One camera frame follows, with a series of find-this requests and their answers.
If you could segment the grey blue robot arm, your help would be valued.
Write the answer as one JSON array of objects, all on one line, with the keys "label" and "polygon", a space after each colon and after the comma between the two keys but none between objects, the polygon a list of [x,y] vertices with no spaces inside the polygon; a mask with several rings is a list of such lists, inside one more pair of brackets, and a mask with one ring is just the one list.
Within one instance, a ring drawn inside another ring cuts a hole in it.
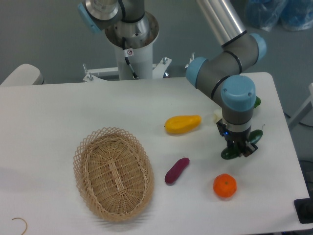
[{"label": "grey blue robot arm", "polygon": [[[190,61],[187,80],[222,109],[217,122],[226,140],[224,159],[249,156],[257,150],[250,136],[251,119],[257,100],[254,82],[242,72],[266,54],[264,39],[248,34],[228,0],[200,0],[205,15],[223,51],[212,60],[197,57]],[[78,12],[94,33],[105,32],[115,46],[121,80],[151,79],[156,72],[152,44],[159,27],[142,0],[84,0]]]}]

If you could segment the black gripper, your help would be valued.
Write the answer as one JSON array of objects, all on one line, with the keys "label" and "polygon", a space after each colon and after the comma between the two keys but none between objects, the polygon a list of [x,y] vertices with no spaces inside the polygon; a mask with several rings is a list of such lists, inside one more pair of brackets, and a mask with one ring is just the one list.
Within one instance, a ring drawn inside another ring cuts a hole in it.
[{"label": "black gripper", "polygon": [[257,145],[247,141],[251,130],[251,120],[244,124],[232,124],[225,119],[220,119],[217,128],[227,145],[228,153],[240,153],[238,147],[241,147],[241,154],[248,157],[257,149]]}]

